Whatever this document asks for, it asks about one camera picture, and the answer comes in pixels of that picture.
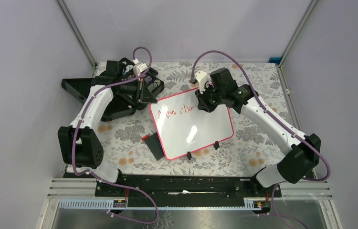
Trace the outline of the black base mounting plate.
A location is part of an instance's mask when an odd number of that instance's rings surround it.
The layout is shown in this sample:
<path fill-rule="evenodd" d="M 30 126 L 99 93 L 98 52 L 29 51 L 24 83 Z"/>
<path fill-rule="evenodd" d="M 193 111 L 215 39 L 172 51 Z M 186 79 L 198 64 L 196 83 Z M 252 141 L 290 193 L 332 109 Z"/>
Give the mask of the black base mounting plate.
<path fill-rule="evenodd" d="M 258 187 L 248 177 L 122 174 L 117 186 L 97 182 L 96 197 L 122 198 L 131 208 L 243 207 L 245 198 L 281 197 L 279 187 Z"/>

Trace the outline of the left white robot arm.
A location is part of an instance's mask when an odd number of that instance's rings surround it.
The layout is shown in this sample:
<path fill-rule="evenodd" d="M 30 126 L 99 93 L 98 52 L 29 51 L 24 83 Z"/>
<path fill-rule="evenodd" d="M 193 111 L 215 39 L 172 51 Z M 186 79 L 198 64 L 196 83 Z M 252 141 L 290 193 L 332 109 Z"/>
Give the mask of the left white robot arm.
<path fill-rule="evenodd" d="M 90 88 L 90 94 L 78 116 L 69 126 L 58 130 L 58 139 L 64 163 L 72 165 L 75 175 L 90 174 L 98 181 L 107 183 L 106 189 L 111 195 L 119 196 L 124 192 L 125 184 L 119 180 L 119 169 L 103 161 L 104 149 L 97 137 L 97 127 L 108 104 L 114 98 L 113 88 L 122 90 L 136 84 L 144 91 L 143 79 L 150 65 L 133 59 L 131 79 L 110 81 L 100 76 L 100 84 Z"/>

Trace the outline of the dark grey lego baseplate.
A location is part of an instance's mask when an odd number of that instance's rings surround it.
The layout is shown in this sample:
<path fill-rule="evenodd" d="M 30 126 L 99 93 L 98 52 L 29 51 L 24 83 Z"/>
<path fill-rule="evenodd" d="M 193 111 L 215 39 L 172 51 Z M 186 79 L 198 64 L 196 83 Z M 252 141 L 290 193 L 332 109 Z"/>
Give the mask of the dark grey lego baseplate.
<path fill-rule="evenodd" d="M 157 133 L 149 135 L 149 138 L 147 138 L 144 143 L 157 161 L 165 156 Z"/>

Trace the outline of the blue corner bracket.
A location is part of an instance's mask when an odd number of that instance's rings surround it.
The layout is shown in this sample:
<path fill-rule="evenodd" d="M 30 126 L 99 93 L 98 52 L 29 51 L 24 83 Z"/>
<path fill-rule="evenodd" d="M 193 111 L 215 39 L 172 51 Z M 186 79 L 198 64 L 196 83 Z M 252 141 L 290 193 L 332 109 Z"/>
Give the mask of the blue corner bracket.
<path fill-rule="evenodd" d="M 268 62 L 269 63 L 274 63 L 274 64 L 280 64 L 282 61 L 282 57 L 271 57 L 269 58 Z"/>

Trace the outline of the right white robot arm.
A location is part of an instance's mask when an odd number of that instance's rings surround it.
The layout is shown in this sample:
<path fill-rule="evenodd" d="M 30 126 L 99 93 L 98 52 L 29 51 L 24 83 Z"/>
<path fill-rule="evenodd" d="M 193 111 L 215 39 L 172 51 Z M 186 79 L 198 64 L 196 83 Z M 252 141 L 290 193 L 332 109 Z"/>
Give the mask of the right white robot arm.
<path fill-rule="evenodd" d="M 190 82 L 199 85 L 195 92 L 198 109 L 208 113 L 223 105 L 233 109 L 259 126 L 284 154 L 280 162 L 261 169 L 252 177 L 250 189 L 255 196 L 263 196 L 276 183 L 295 184 L 319 164 L 320 138 L 316 134 L 306 135 L 286 122 L 263 103 L 250 85 L 239 86 L 229 69 L 220 68 L 211 73 L 197 71 Z"/>

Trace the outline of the black poker chip case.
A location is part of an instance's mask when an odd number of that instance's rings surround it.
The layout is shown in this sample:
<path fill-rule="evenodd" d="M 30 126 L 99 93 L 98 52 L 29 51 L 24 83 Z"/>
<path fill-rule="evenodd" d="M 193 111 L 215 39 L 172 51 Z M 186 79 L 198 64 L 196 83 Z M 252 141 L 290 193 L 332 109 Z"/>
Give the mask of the black poker chip case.
<path fill-rule="evenodd" d="M 95 78 L 63 79 L 61 86 L 81 104 L 84 104 L 90 94 L 91 86 L 94 86 L 95 83 L 105 86 L 132 79 L 135 77 L 132 68 L 133 62 L 127 58 L 122 58 L 119 61 L 107 61 L 105 69 Z M 165 83 L 157 78 L 157 75 L 158 71 L 150 68 L 143 77 L 147 88 L 155 97 L 165 88 Z M 146 107 L 147 104 L 139 103 L 136 100 L 137 84 L 138 80 L 111 88 L 114 98 L 106 107 L 101 121 L 108 122 L 130 116 L 136 110 L 142 110 Z"/>

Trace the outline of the pink framed whiteboard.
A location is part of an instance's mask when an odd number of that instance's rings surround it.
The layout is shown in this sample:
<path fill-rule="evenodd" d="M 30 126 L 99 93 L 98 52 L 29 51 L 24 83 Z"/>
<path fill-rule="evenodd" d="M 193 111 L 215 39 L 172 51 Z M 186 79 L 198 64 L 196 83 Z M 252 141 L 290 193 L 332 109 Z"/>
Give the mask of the pink framed whiteboard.
<path fill-rule="evenodd" d="M 167 160 L 175 160 L 230 139 L 234 128 L 229 108 L 207 113 L 197 108 L 196 89 L 159 99 L 149 106 Z"/>

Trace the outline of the aluminium frame rail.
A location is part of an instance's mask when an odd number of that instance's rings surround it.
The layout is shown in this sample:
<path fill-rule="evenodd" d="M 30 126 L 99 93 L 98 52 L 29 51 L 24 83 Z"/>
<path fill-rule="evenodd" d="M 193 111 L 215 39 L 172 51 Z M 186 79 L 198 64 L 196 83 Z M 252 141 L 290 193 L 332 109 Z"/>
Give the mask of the aluminium frame rail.
<path fill-rule="evenodd" d="M 72 31 L 72 34 L 74 35 L 76 41 L 78 42 L 80 48 L 82 49 L 89 64 L 93 68 L 95 68 L 97 66 L 97 61 L 95 60 L 92 52 L 89 49 L 89 46 L 87 45 L 82 33 L 80 32 L 78 25 L 76 24 L 66 2 L 64 0 L 55 0 L 55 2 L 57 3 L 62 15 L 64 16 L 64 19 L 66 20 L 69 28 Z"/>

